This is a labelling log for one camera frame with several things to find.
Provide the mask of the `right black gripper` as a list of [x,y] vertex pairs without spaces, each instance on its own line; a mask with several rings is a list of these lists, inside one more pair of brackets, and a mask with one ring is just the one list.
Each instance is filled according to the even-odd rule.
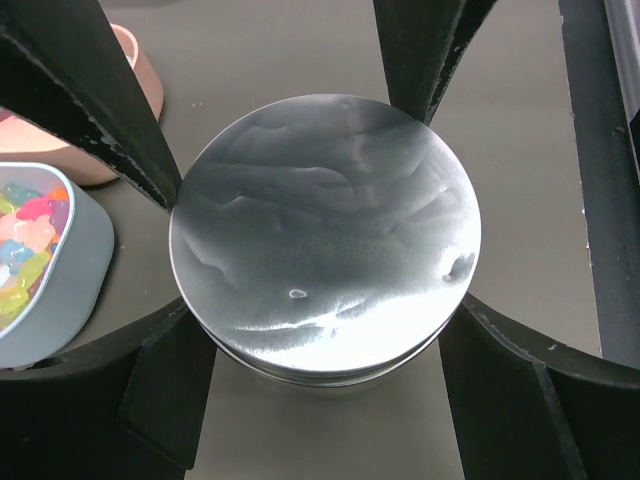
[[639,357],[639,179],[602,1],[562,1],[562,37],[602,355]]

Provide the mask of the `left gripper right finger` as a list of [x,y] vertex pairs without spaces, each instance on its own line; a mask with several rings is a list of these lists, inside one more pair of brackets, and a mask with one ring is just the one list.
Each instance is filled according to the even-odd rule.
[[438,343],[465,478],[638,478],[638,370],[471,295]]

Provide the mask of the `clear plastic jar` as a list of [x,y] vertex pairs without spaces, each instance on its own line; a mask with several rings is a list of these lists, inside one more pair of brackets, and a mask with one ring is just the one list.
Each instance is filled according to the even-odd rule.
[[319,398],[346,398],[372,390],[384,384],[390,378],[393,378],[398,371],[401,371],[406,365],[410,364],[436,342],[438,336],[445,330],[447,325],[448,321],[443,323],[431,336],[418,346],[389,363],[372,369],[357,370],[355,373],[338,376],[304,376],[301,373],[293,373],[292,371],[268,367],[264,362],[260,363],[250,360],[247,355],[241,354],[237,350],[226,346],[206,328],[203,328],[203,331],[213,341],[214,345],[230,359],[263,378],[287,385],[289,390],[305,393],[308,396]]

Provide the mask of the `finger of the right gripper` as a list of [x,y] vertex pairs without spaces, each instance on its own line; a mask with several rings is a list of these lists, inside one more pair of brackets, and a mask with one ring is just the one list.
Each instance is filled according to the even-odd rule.
[[1,105],[175,206],[179,169],[98,2],[2,2]]
[[429,125],[495,0],[375,0],[389,101]]

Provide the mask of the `clear round jar lid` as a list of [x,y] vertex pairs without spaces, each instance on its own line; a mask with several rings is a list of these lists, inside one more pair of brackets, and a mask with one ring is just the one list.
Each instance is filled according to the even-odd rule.
[[304,376],[372,369],[449,322],[481,249],[474,187],[428,126],[312,94],[239,118],[201,151],[169,253],[202,328]]

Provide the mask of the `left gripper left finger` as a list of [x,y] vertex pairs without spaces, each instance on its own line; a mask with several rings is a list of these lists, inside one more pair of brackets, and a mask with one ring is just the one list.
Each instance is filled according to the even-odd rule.
[[182,479],[216,347],[185,302],[1,373],[4,479]]

